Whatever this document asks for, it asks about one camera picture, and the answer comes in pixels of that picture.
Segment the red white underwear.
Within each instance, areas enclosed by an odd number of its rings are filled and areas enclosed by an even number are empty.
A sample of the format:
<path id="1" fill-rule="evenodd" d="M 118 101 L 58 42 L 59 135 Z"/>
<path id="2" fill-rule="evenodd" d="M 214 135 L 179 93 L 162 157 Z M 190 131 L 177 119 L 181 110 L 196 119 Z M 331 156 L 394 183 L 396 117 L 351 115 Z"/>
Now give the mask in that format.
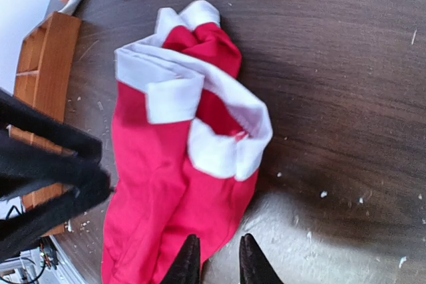
<path id="1" fill-rule="evenodd" d="M 241 64 L 205 0 L 160 9 L 151 36 L 116 49 L 104 283 L 160 283 L 188 235 L 203 261 L 233 238 L 273 134 Z"/>

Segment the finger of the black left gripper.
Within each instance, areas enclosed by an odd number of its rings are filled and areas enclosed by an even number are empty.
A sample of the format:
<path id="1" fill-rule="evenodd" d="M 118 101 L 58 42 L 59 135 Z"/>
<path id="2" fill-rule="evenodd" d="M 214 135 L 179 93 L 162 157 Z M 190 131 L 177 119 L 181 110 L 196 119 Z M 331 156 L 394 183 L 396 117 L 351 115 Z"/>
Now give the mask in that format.
<path id="1" fill-rule="evenodd" d="M 72 129 L 55 142 L 73 151 L 58 154 L 12 138 L 1 128 L 1 199 L 26 196 L 52 185 L 65 187 L 58 196 L 15 217 L 1 219 L 1 258 L 27 249 L 51 229 L 105 202 L 112 193 L 110 176 L 101 168 L 103 144 Z"/>
<path id="2" fill-rule="evenodd" d="M 57 122 L 4 90 L 1 91 L 1 123 L 45 138 L 58 146 L 76 152 L 78 157 L 85 160 L 96 164 L 101 161 L 103 145 L 98 138 Z"/>

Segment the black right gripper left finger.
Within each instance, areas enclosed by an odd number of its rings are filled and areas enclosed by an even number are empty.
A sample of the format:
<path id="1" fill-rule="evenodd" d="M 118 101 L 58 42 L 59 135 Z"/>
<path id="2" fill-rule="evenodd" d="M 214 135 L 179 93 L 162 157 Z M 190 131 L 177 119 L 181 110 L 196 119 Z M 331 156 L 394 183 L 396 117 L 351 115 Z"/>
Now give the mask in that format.
<path id="1" fill-rule="evenodd" d="M 199 284 L 200 274 L 200 239 L 192 234 L 186 238 L 162 284 Z"/>

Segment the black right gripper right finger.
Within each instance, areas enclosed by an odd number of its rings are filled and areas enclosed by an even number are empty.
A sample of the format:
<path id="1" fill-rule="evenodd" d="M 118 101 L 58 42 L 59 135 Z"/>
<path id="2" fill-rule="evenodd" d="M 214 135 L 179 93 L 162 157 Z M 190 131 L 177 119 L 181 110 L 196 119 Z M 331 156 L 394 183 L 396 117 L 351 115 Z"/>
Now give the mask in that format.
<path id="1" fill-rule="evenodd" d="M 241 284 L 283 284 L 254 236 L 242 236 L 239 248 Z"/>

